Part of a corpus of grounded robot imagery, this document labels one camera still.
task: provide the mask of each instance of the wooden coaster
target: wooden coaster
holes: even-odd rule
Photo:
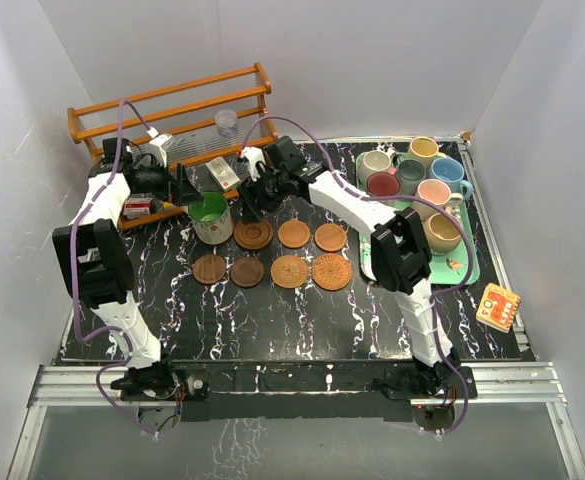
[[[341,290],[352,280],[352,265],[341,255],[326,253],[312,264],[312,278],[324,290]]]
[[[314,243],[324,252],[338,252],[347,242],[348,234],[336,223],[321,225],[314,233]]]
[[[284,247],[301,248],[311,236],[309,227],[299,220],[288,220],[279,227],[279,241]]]
[[[270,274],[279,287],[297,288],[308,279],[308,264],[301,257],[284,255],[274,261]]]
[[[203,255],[194,262],[192,274],[197,282],[212,285],[225,276],[225,259],[211,253]]]
[[[247,224],[241,220],[234,227],[234,240],[246,250],[260,250],[267,247],[273,236],[274,228],[267,220]]]
[[[255,286],[265,273],[263,264],[254,257],[241,257],[230,267],[230,278],[239,287]]]

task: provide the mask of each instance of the green mug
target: green mug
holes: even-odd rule
[[[218,245],[232,236],[234,222],[230,207],[220,193],[203,192],[203,201],[191,204],[187,212],[202,242]]]

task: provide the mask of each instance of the mug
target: mug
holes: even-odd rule
[[[372,150],[371,152],[364,153],[361,163],[356,171],[356,175],[359,178],[361,185],[367,185],[368,178],[370,178],[371,175],[390,170],[395,156],[396,150],[393,148],[390,148],[387,153],[380,150]]]
[[[419,183],[425,180],[426,173],[421,162],[411,158],[401,160],[396,168],[396,177],[400,184],[399,193],[413,196]]]
[[[445,156],[439,153],[439,144],[430,137],[414,137],[407,154],[408,158],[421,162],[426,169],[430,168],[435,159]]]
[[[399,194],[399,181],[388,172],[378,172],[370,175],[367,183],[367,192],[373,197],[389,197]],[[378,202],[394,206],[396,200],[378,200]]]
[[[463,180],[463,177],[465,177],[463,165],[450,157],[437,158],[428,170],[428,178],[441,180],[450,187],[450,190],[462,194],[463,200],[468,200],[474,192],[474,187],[467,180]]]
[[[218,245],[232,236],[234,222],[228,202],[218,192],[203,192],[203,201],[185,208],[202,242]]]
[[[432,255],[450,253],[461,243],[457,227],[438,212],[428,218],[423,227]]]
[[[450,187],[441,180],[434,178],[423,180],[416,189],[416,196],[428,200],[448,212],[451,212],[453,207],[458,207],[463,203],[461,194],[452,193]],[[412,202],[412,209],[419,214],[421,221],[425,221],[435,213],[438,213],[432,207],[420,202]]]

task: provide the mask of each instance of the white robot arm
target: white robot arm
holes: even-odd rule
[[[446,360],[455,367],[460,361],[441,323],[434,326],[429,280],[432,257],[416,212],[398,212],[379,202],[363,201],[365,193],[351,185],[346,191],[335,178],[339,173],[305,160],[289,137],[263,151],[247,147],[241,159],[250,173],[239,187],[244,221],[257,221],[262,210],[274,210],[285,196],[295,195],[335,213],[370,239],[374,276],[382,287],[394,292],[410,332],[415,362],[432,380],[427,390],[436,392],[452,374]]]
[[[79,212],[90,207],[87,214],[77,215],[69,226],[57,228],[52,235],[57,257],[71,290],[70,233],[72,225],[80,221],[77,229],[77,271],[79,299],[103,323],[116,327],[111,335],[125,357],[127,366],[150,367],[161,359],[161,344],[143,320],[132,290],[135,277],[132,264],[115,225],[131,193],[153,193],[159,199],[177,205],[202,199],[185,175],[184,168],[177,170],[176,178],[167,170],[164,148],[171,136],[160,135],[149,144],[153,152],[149,163],[133,162],[128,141],[123,140],[117,171],[114,168],[116,140],[103,142],[105,158],[90,171],[88,192]],[[124,337],[130,340],[132,350]]]

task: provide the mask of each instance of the red mug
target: red mug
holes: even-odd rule
[[[399,194],[399,180],[388,172],[378,172],[370,175],[367,191],[373,197],[390,197]],[[381,203],[394,206],[396,200],[380,200]]]

